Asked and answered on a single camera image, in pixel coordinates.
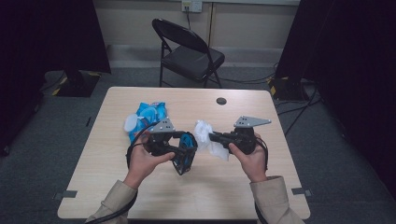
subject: human hand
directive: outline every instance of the human hand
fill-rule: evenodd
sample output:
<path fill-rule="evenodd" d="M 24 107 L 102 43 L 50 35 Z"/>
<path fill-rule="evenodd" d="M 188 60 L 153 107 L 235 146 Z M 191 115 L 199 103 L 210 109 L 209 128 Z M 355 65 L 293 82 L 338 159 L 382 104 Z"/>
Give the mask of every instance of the human hand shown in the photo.
<path fill-rule="evenodd" d="M 142 181 L 154 171 L 157 165 L 170 161 L 175 156 L 174 152 L 158 157 L 149 154 L 144 147 L 144 144 L 149 140 L 149 135 L 150 133 L 145 131 L 136 140 L 135 147 L 132 150 L 129 172 L 123 182 L 133 189 L 138 189 Z"/>
<path fill-rule="evenodd" d="M 252 183 L 267 180 L 267 176 L 265 174 L 265 152 L 261 146 L 256 144 L 256 148 L 249 155 L 243 153 L 233 143 L 230 143 L 229 148 L 235 157 L 241 162 L 242 169 Z"/>

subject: gray metal bracket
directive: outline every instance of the gray metal bracket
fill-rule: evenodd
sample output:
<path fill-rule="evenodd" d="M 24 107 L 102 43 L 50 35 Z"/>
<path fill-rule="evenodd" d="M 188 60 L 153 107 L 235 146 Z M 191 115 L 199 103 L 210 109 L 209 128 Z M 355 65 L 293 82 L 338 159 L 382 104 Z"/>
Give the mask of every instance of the gray metal bracket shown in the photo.
<path fill-rule="evenodd" d="M 162 119 L 157 125 L 149 130 L 151 133 L 174 133 L 176 131 L 169 117 Z"/>
<path fill-rule="evenodd" d="M 270 119 L 256 119 L 252 117 L 241 116 L 233 125 L 235 128 L 251 128 L 263 124 L 269 124 Z"/>

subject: wooden tabletop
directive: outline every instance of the wooden tabletop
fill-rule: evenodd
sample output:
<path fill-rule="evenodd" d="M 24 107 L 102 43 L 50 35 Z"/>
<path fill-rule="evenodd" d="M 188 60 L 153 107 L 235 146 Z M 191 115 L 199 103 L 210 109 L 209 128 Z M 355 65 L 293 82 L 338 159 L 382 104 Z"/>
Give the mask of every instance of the wooden tabletop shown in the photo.
<path fill-rule="evenodd" d="M 226 105 L 217 104 L 223 97 Z M 268 91 L 180 88 L 113 87 L 106 94 L 67 190 L 76 198 L 63 198 L 60 218 L 87 218 L 96 212 L 117 179 L 127 174 L 125 154 L 131 144 L 123 130 L 126 118 L 141 102 L 165 102 L 177 131 L 193 133 L 202 119 L 214 131 L 228 133 L 240 116 L 270 119 L 254 128 L 269 149 L 267 175 L 283 175 L 290 207 L 303 219 L 310 211 L 300 188 L 289 147 Z M 177 146 L 178 141 L 171 141 Z M 212 156 L 207 149 L 196 153 L 191 170 L 178 175 L 173 164 L 160 164 L 139 188 L 129 218 L 137 219 L 257 219 L 249 180 L 233 155 L 229 161 Z"/>

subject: black folding chair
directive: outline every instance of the black folding chair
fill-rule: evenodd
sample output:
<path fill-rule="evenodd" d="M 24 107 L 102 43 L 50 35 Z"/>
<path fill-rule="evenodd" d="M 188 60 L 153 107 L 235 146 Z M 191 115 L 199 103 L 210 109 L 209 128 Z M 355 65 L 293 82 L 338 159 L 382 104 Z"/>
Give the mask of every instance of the black folding chair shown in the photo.
<path fill-rule="evenodd" d="M 195 82 L 204 82 L 204 87 L 207 81 L 211 80 L 222 88 L 216 70 L 224 63 L 223 53 L 209 48 L 195 32 L 170 21 L 154 19 L 152 27 L 162 41 L 160 87 L 163 83 L 172 87 L 163 81 L 163 68 L 165 67 Z M 179 46 L 171 49 L 165 39 Z M 209 79 L 212 74 L 216 80 Z"/>

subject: white wall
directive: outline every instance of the white wall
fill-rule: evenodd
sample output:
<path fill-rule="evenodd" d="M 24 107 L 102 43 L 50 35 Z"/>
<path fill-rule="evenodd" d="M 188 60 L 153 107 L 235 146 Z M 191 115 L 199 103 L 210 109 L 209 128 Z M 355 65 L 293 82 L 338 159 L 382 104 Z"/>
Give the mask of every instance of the white wall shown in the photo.
<path fill-rule="evenodd" d="M 93 2 L 107 45 L 159 47 L 161 41 L 151 26 L 151 21 L 155 18 L 163 18 L 188 27 L 186 14 L 181 12 L 179 1 Z M 285 4 L 296 1 L 280 2 Z M 214 48 L 283 49 L 297 7 L 296 4 L 212 5 L 203 2 L 202 13 L 190 14 L 191 29 L 206 42 L 209 41 L 210 33 L 210 46 Z"/>

